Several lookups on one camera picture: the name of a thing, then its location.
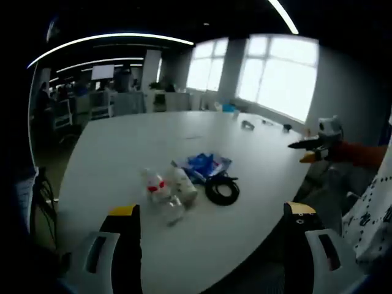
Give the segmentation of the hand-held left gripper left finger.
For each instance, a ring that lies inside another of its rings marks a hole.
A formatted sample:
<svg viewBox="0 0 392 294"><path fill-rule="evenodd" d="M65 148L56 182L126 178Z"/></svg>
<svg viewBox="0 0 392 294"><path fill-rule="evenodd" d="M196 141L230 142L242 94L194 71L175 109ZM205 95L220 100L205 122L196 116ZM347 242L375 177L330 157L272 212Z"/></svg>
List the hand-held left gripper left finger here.
<svg viewBox="0 0 392 294"><path fill-rule="evenodd" d="M142 293L140 240L140 207L111 210L99 231L66 254L70 293Z"/></svg>

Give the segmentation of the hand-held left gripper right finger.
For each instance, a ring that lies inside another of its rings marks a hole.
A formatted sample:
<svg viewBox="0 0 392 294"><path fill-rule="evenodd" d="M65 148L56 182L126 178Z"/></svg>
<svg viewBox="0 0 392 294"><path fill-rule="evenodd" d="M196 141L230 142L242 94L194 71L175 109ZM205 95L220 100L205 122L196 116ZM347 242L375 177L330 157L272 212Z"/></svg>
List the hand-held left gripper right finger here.
<svg viewBox="0 0 392 294"><path fill-rule="evenodd" d="M356 293L368 277L351 246L316 211L284 204L285 293Z"/></svg>

